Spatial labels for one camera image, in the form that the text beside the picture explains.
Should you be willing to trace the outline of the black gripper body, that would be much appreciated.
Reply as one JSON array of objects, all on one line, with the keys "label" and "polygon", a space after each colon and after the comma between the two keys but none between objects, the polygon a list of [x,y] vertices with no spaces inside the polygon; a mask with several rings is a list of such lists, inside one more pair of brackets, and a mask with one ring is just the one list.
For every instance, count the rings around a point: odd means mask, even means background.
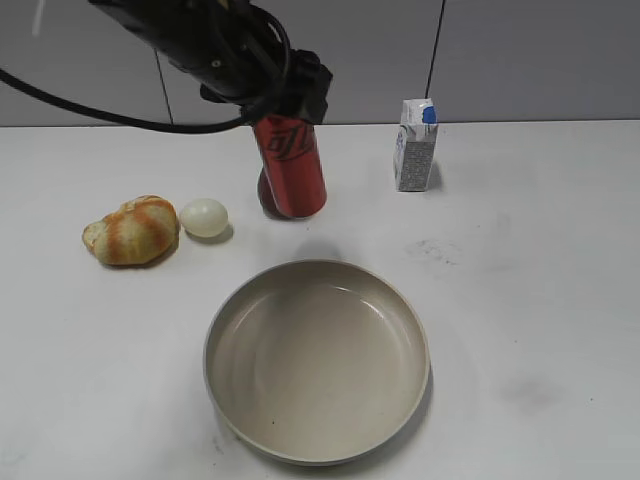
[{"label": "black gripper body", "polygon": [[288,46],[274,19],[172,23],[172,65],[213,103],[249,109],[265,100],[275,114],[299,116],[305,72],[319,64],[316,53]]}]

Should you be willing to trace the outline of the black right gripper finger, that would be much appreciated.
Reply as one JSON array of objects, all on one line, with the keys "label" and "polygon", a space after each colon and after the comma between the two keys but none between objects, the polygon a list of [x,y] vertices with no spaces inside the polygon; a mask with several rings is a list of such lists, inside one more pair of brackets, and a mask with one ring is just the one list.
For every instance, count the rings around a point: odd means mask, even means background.
[{"label": "black right gripper finger", "polygon": [[329,69],[319,64],[305,72],[299,116],[311,124],[322,124],[328,110],[327,96],[333,80]]}]

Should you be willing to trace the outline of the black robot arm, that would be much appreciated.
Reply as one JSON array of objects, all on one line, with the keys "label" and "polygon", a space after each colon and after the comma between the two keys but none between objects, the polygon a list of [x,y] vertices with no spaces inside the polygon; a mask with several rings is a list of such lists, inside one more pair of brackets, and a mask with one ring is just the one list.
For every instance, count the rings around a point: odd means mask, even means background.
[{"label": "black robot arm", "polygon": [[246,122],[275,114],[323,122],[333,75],[292,48],[279,20],[249,1],[95,1],[93,7],[195,79],[201,97],[239,107]]}]

